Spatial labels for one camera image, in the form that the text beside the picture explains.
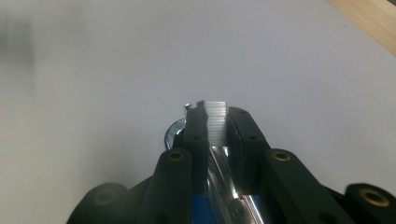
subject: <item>white table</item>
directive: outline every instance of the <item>white table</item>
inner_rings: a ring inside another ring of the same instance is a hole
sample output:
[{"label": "white table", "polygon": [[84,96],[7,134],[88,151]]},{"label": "white table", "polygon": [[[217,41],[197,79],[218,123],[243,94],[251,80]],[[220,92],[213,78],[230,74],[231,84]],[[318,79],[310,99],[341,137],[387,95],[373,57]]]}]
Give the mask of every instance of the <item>white table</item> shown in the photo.
[{"label": "white table", "polygon": [[227,101],[323,184],[396,194],[396,58],[321,0],[0,1],[0,222],[65,223]]}]

